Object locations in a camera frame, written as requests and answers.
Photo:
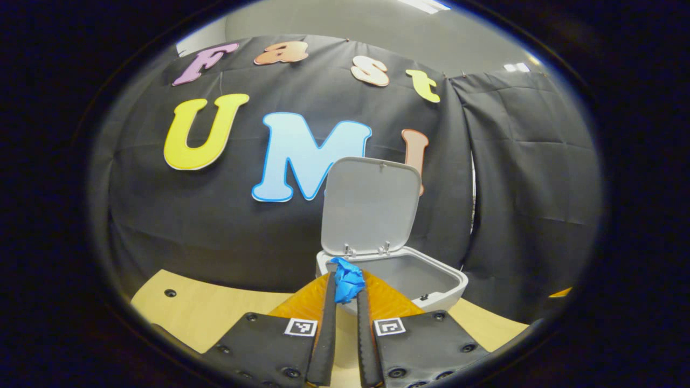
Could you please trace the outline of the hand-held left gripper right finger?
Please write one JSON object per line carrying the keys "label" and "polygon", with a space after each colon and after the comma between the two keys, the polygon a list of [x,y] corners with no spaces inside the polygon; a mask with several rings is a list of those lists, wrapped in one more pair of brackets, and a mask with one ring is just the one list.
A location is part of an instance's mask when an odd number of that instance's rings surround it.
{"label": "hand-held left gripper right finger", "polygon": [[364,282],[356,297],[362,387],[439,386],[488,357],[449,312],[425,312],[369,271]]}

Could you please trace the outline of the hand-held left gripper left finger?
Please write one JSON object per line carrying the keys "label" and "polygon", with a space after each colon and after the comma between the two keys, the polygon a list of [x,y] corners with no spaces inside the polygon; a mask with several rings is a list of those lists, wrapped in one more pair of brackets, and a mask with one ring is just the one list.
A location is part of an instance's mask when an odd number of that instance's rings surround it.
{"label": "hand-held left gripper left finger", "polygon": [[335,358],[337,282],[318,277],[268,314],[248,312],[203,361],[246,387],[329,386]]}

